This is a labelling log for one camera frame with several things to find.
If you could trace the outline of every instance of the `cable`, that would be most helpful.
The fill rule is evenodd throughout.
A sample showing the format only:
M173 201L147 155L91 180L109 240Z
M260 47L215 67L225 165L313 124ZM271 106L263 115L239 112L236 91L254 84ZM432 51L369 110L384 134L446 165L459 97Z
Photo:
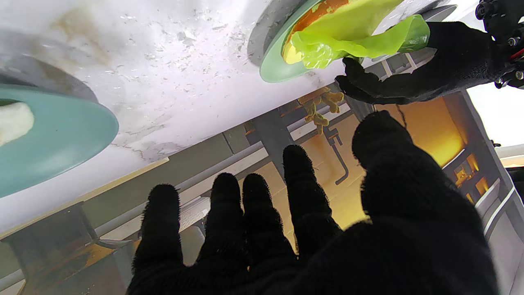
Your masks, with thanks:
M400 109L400 105L396 105L397 106L397 110L398 112L400 113L400 115L402 116L402 122L404 123L404 128L408 128L408 122L406 122L406 115L404 114L404 112Z

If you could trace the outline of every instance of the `finger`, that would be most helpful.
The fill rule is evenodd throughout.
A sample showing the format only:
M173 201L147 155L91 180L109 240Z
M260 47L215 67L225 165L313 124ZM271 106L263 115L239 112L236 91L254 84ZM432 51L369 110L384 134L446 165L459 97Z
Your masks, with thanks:
M406 144L413 144L408 131L387 111L380 111L369 114L358 125L353 135L352 151L362 168L367 170L382 159L381 154L403 149Z
M316 182L313 164L305 150L290 145L284 149L283 161L300 260L307 261L341 230L331 217L327 197Z
M163 262L183 267L179 215L176 189L167 184L155 186L144 210L142 240L133 260L134 273Z
M275 261L281 266L296 262L296 256L289 241L282 232L282 219L273 208L271 194L264 178L249 174L243 185L244 220L246 239L250 253L251 267Z
M450 73L443 72L440 56L435 56L425 66L413 73L388 77L384 81L373 73L365 73L360 64L352 59L344 59L346 80L341 76L337 81L348 96L360 101L375 104L407 104L413 101L426 101L443 94L448 87Z
M346 76L337 76L335 81L339 84L339 88L345 95L358 101L370 104L408 104L411 102L405 97L373 97L369 93L353 85Z
M211 189L211 209L205 226L205 241L197 264L233 275L247 268L240 187L235 176L222 173Z

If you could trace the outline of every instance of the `plate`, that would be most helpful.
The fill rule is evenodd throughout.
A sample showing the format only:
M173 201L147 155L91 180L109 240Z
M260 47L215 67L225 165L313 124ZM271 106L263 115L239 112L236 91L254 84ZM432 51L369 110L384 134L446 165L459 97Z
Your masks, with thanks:
M0 103L13 100L31 108L35 124L26 135L0 146L0 197L82 164L106 148L118 132L115 115L90 101L0 84Z
M313 8L313 6L322 1L323 0L308 0L284 23L269 45L262 64L260 65L260 76L262 80L268 83L284 82L310 71L310 69L305 68L301 62L293 65L287 64L284 58L282 58L282 48L295 23L298 22L306 12Z

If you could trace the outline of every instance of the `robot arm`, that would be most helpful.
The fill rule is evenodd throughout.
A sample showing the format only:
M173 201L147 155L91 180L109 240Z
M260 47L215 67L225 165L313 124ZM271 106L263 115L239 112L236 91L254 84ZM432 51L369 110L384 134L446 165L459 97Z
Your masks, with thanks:
M524 1L481 0L475 14L484 21L486 32L493 36L501 52L507 55L507 62L515 67L500 77L495 86L524 89Z

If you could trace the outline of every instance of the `plate rim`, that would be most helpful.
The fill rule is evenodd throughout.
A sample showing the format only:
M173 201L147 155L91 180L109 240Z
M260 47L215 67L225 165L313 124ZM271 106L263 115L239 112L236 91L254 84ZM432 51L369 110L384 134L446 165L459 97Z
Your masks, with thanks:
M259 70L259 73L260 73L260 77L262 78L262 80L264 80L265 82L267 83L279 83L279 82L284 82L284 81L288 81L288 80L291 80L293 78L296 78L296 77L299 77L309 71L311 71L311 69L307 69L306 67L303 66L303 64L301 63L301 65L303 66L304 68L304 72L301 73L301 74L298 74L298 75L294 75L292 77L288 77L284 80L279 80L279 81L275 81L275 80L269 80L266 79L267 77L265 77L265 75L262 74L262 70L264 68L264 63L267 59L267 57L269 56L270 53L272 53L272 49L277 45L277 43L279 42L282 42L282 45L283 46L283 42L285 40L280 40L282 38L285 38L287 37L288 33L289 33L289 30L300 20L300 18L306 14L311 8L313 8L316 4L320 3L320 2L323 2L325 0L308 0L306 3L302 4L300 7L297 8L297 10L291 14L291 16L289 16L289 18L286 20L286 22L282 25L282 27L280 28L280 30L278 31L278 33L275 35L275 37L273 38L273 41L271 41L271 43L269 44L266 52L264 53L264 57L262 58L262 63L260 64L260 70ZM284 64L286 64L286 66L292 66L292 65L289 65L287 64L285 61L284 61L284 58L282 57L282 54L281 54L281 50L279 50L279 57L282 59L282 61L284 62Z
M107 144L102 149L100 149L100 150L96 149L94 153L86 154L87 156L85 157L85 159L83 159L82 161L78 161L78 162L74 163L73 165L69 165L65 169L57 171L56 173L51 173L51 174L47 175L46 177L42 177L42 178L38 179L37 181L30 181L30 182L28 182L28 185L21 185L21 186L18 186L18 187L14 187L14 189L1 190L0 191L0 198L3 198L3 197L6 197L6 196L9 196L9 195L18 193L20 191L23 191L25 189L28 189L30 187L33 187L35 185L38 185L38 184L43 183L45 181L48 181L48 180L50 180L50 179L52 179L52 178L54 178L54 177L56 177L56 176L58 176L60 174L63 174L63 173L65 173L65 172L67 172L67 171L69 171L69 170L71 170L71 169L73 169L75 167L78 167L79 165L87 162L88 160L92 159L96 155L100 154L104 149L106 149L113 142L113 140L118 135L118 132L119 132L119 129L120 129L120 124L118 122L118 119L117 119L116 115L109 108L107 108L106 106L104 106L104 105L102 105L100 103L95 103L93 101L89 101L89 100L86 100L86 99L74 97L74 96L68 95L66 93L56 92L56 91L43 89L43 88L38 88L38 87L33 87L33 86L9 85L9 84L0 83L0 89L1 90L7 90L7 91L16 91L16 92L32 92L34 94L47 94L47 95L51 95L51 96L54 96L54 97L58 97L59 99L63 99L63 100L71 100L71 99L73 99L73 100L76 100L80 104L90 104L90 105L98 108L102 112L104 112L107 115L107 118L112 121L113 124L111 126L114 126L114 129L112 130L112 134L111 134L111 137L112 137L111 141L109 142L109 144ZM28 102L27 99L24 99L24 100L19 100L18 99L17 101L26 103L29 106L31 106L31 103Z

